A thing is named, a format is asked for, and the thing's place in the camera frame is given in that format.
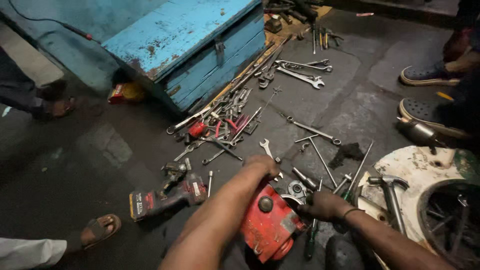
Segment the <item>white cloth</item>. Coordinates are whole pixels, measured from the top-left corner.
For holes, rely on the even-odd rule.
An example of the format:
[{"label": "white cloth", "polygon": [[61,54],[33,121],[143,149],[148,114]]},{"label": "white cloth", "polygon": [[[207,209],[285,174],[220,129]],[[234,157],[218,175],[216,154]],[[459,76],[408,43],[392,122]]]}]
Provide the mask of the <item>white cloth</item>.
[{"label": "white cloth", "polygon": [[0,237],[0,269],[22,270],[56,264],[67,248],[65,240],[24,240]]}]

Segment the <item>blue wooden chest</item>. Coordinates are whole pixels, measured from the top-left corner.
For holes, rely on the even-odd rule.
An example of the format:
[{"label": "blue wooden chest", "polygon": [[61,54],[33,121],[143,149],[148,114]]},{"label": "blue wooden chest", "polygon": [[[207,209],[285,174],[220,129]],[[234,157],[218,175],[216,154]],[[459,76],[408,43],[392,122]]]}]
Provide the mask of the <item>blue wooden chest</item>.
[{"label": "blue wooden chest", "polygon": [[102,46],[155,97],[185,112],[264,47],[263,29],[261,0],[170,0]]}]

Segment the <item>hammer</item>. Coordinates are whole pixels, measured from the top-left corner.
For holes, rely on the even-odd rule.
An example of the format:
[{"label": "hammer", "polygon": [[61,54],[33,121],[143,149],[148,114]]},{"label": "hammer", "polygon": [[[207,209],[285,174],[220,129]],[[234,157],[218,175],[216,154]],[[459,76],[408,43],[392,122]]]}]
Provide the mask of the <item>hammer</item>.
[{"label": "hammer", "polygon": [[409,188],[408,182],[398,176],[384,175],[381,177],[371,176],[368,178],[368,183],[379,184],[382,186],[387,207],[390,211],[393,210],[393,213],[395,214],[398,231],[401,234],[407,236],[407,231],[405,231],[405,224],[403,223],[402,212],[400,211],[400,206],[398,205],[398,200],[396,198],[395,184],[398,184],[404,189],[407,189]]}]

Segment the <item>bracelet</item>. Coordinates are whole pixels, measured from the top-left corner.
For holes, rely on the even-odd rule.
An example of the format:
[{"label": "bracelet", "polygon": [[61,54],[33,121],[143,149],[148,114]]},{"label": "bracelet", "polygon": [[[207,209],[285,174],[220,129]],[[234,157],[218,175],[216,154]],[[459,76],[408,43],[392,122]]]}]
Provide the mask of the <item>bracelet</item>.
[{"label": "bracelet", "polygon": [[347,212],[345,212],[345,214],[343,214],[343,219],[345,219],[345,217],[350,213],[350,212],[353,212],[353,211],[363,211],[365,212],[365,210],[362,210],[362,209],[359,209],[359,208],[352,208],[350,210],[348,210]]}]

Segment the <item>electrical cable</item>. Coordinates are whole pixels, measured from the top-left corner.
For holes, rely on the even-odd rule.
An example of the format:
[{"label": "electrical cable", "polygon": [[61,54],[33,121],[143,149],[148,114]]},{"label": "electrical cable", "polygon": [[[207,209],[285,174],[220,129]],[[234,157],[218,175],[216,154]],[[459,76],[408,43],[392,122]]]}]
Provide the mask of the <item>electrical cable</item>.
[{"label": "electrical cable", "polygon": [[101,44],[99,41],[94,40],[94,39],[92,38],[92,34],[85,33],[85,32],[83,32],[82,30],[77,29],[77,28],[75,28],[75,27],[73,27],[73,26],[71,26],[71,25],[69,25],[69,24],[66,24],[66,23],[63,23],[63,22],[61,22],[61,21],[57,21],[57,20],[54,20],[54,19],[49,19],[49,18],[42,18],[42,19],[29,18],[29,17],[21,14],[21,13],[18,11],[18,9],[13,5],[12,0],[8,0],[8,3],[10,4],[10,6],[13,8],[13,10],[15,10],[15,12],[16,12],[20,17],[22,17],[22,18],[24,18],[24,19],[26,19],[26,20],[29,20],[29,21],[37,21],[37,22],[38,22],[38,21],[51,21],[51,22],[56,22],[56,23],[60,24],[61,26],[63,26],[65,29],[68,29],[68,30],[72,31],[72,32],[76,33],[77,35],[86,38],[87,40],[93,40],[93,41],[95,41],[96,43]]}]

